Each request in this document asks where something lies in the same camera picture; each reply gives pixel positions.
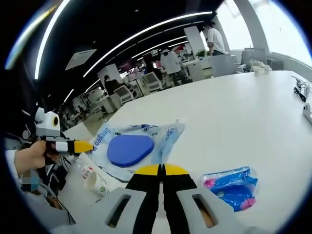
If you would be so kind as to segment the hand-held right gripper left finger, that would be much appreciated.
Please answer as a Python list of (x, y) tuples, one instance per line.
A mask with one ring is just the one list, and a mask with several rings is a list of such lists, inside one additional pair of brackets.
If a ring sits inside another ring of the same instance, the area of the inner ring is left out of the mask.
[(150, 234), (158, 211), (158, 172), (148, 165), (136, 171), (124, 188), (116, 188), (83, 211), (83, 220), (56, 228), (58, 234)]

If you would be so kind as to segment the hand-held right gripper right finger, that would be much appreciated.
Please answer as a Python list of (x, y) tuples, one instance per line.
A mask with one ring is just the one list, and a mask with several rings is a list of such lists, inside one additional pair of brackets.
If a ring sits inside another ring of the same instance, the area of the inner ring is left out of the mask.
[(233, 208), (210, 190), (199, 188), (189, 173), (162, 165), (164, 209), (172, 234), (264, 234), (235, 216)]

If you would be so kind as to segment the person's left hand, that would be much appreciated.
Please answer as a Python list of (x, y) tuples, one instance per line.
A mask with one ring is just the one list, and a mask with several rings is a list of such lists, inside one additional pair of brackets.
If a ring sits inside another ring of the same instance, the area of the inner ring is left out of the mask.
[(41, 140), (32, 144), (29, 148), (15, 152), (14, 165), (18, 175), (22, 175), (31, 169), (42, 168), (45, 160), (46, 141)]

